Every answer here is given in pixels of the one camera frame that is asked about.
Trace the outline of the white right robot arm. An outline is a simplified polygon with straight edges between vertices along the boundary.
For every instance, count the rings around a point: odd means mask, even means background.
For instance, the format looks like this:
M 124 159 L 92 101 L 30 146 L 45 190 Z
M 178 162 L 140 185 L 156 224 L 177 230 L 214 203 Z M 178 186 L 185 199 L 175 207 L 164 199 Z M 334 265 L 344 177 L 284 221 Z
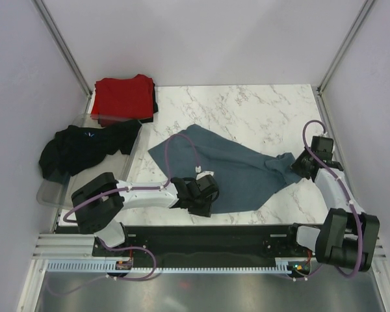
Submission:
M 311 250 L 319 263 L 360 272 L 371 267 L 380 230 L 377 216 L 367 214 L 356 202 L 345 181 L 344 168 L 334 161 L 333 139 L 312 138 L 291 166 L 300 177 L 312 180 L 320 190 L 328 214 L 320 226 L 294 224 L 285 239 L 286 251 L 294 256 Z

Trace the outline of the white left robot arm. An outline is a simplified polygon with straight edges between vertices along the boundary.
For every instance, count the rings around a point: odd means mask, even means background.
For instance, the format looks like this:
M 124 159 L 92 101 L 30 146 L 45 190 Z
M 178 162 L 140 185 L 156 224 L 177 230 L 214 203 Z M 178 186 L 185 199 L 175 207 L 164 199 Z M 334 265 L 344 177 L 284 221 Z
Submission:
M 211 206 L 220 191 L 213 174 L 173 177 L 160 183 L 132 183 L 114 178 L 113 173 L 100 174 L 71 195 L 72 211 L 80 234 L 94 235 L 114 255 L 129 250 L 124 226 L 115 220 L 123 210 L 147 207 L 180 208 L 198 216 L 211 216 Z

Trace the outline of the aluminium corner frame post right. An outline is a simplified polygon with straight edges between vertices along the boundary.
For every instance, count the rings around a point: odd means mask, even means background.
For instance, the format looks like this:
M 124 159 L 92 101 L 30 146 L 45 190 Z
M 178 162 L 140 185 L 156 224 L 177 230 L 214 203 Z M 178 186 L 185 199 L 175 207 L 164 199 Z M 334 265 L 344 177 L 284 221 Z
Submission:
M 337 52 L 335 53 L 334 58 L 332 59 L 330 65 L 328 66 L 326 73 L 324 74 L 321 82 L 316 87 L 316 91 L 319 96 L 321 96 L 323 91 L 325 91 L 325 89 L 327 88 L 328 83 L 330 82 L 334 73 L 337 71 L 337 68 L 341 64 L 347 51 L 349 50 L 353 41 L 356 39 L 356 36 L 358 35 L 360 29 L 365 23 L 365 20 L 368 18 L 369 14 L 371 13 L 371 10 L 373 9 L 376 3 L 377 0 L 365 0 L 363 2 L 348 32 L 346 33 L 343 41 L 341 42 L 341 45 L 339 46 Z

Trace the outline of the clear plastic bin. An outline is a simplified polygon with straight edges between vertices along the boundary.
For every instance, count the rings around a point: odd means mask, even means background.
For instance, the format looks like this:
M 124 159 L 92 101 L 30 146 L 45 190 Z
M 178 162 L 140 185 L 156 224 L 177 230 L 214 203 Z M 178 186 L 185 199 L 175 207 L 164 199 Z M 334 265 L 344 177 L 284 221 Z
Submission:
M 100 129 L 116 122 L 124 121 L 128 120 L 111 116 L 82 114 L 76 117 L 76 119 L 74 119 L 74 121 L 70 125 Z M 141 132 L 142 127 L 140 129 L 140 132 L 137 136 L 130 155 L 123 155 L 120 151 L 117 151 L 114 155 L 106 156 L 106 158 L 95 167 L 86 169 L 78 173 L 77 175 L 66 175 L 58 181 L 48 181 L 44 179 L 42 185 L 39 188 L 36 199 L 39 203 L 43 205 L 61 207 L 63 209 L 71 209 L 72 194 L 100 174 L 103 174 L 105 172 L 111 172 L 113 173 L 115 178 L 125 179 L 129 175 L 133 158 L 135 156 L 135 153 L 137 152 L 136 150 L 140 141 Z

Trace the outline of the black t-shirt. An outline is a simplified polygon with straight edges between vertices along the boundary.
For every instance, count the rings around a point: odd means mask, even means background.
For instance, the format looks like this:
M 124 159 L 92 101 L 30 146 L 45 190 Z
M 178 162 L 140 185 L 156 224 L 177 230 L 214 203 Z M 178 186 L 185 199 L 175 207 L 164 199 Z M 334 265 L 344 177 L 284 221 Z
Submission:
M 139 101 L 138 120 L 142 124 L 151 123 L 154 120 L 154 114 L 159 111 L 157 104 L 155 83 L 152 79 L 146 81 L 148 88 Z
M 116 122 L 100 129 L 68 126 L 55 133 L 43 149 L 38 161 L 42 177 L 58 181 L 95 167 L 117 151 L 130 155 L 141 127 L 137 120 Z

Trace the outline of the aluminium corner frame post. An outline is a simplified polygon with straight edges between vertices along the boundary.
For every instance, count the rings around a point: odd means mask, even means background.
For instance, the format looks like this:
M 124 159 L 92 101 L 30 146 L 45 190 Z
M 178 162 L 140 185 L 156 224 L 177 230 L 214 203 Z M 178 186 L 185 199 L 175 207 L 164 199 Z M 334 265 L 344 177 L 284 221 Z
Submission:
M 56 43 L 59 51 L 62 53 L 64 60 L 69 66 L 71 72 L 74 74 L 77 82 L 79 83 L 81 90 L 86 95 L 87 98 L 90 98 L 92 95 L 92 91 L 90 86 L 86 82 L 86 79 L 81 72 L 77 62 L 75 61 L 72 52 L 70 51 L 62 33 L 60 32 L 50 10 L 48 9 L 45 1 L 43 0 L 32 0 L 33 5 L 36 7 L 40 17 L 45 23 L 46 28 L 51 34 L 54 42 Z
M 327 88 L 328 83 L 330 82 L 334 73 L 337 71 L 337 68 L 341 64 L 347 51 L 349 50 L 353 41 L 356 39 L 356 36 L 358 35 L 360 29 L 365 23 L 365 20 L 368 18 L 369 14 L 371 13 L 371 10 L 373 9 L 376 3 L 377 0 L 365 0 L 363 2 L 348 32 L 346 33 L 343 41 L 341 42 L 341 45 L 339 46 L 337 52 L 335 53 L 334 58 L 332 59 L 330 65 L 328 66 L 326 73 L 324 74 L 321 82 L 316 87 L 316 91 L 319 96 L 321 96 L 323 91 L 325 91 L 325 89 Z

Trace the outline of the blue-grey t-shirt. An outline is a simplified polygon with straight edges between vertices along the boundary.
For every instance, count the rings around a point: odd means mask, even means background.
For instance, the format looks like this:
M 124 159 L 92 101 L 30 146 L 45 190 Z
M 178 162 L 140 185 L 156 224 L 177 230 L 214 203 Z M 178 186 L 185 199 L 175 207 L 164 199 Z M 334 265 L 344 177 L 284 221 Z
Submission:
M 165 175 L 195 177 L 195 167 L 213 171 L 220 195 L 214 214 L 260 209 L 275 193 L 298 183 L 292 153 L 264 155 L 193 124 L 148 151 Z

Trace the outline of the aluminium corner frame post left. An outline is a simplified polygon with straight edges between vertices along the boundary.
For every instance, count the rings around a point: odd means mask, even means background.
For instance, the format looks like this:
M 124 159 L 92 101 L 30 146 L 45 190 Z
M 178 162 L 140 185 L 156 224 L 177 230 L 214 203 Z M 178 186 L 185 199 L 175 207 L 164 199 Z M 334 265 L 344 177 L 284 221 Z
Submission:
M 33 5 L 36 7 L 40 17 L 45 23 L 46 28 L 51 34 L 54 42 L 56 43 L 59 51 L 62 53 L 64 60 L 69 66 L 71 72 L 74 74 L 77 82 L 79 83 L 81 90 L 86 95 L 87 98 L 90 98 L 92 95 L 92 91 L 90 86 L 86 82 L 86 79 L 81 72 L 77 62 L 75 61 L 72 52 L 70 51 L 62 33 L 60 32 L 50 10 L 48 9 L 45 1 L 43 0 L 32 0 Z

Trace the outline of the folded black t-shirt under red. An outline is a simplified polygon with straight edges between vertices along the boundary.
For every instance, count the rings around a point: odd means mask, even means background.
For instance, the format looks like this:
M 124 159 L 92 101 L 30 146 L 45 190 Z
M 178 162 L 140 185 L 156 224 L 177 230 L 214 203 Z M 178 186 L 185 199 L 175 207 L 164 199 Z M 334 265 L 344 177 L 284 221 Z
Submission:
M 154 114 L 159 111 L 157 104 L 155 83 L 152 79 L 146 81 L 148 88 L 139 101 L 138 120 L 142 124 L 151 123 L 154 120 Z

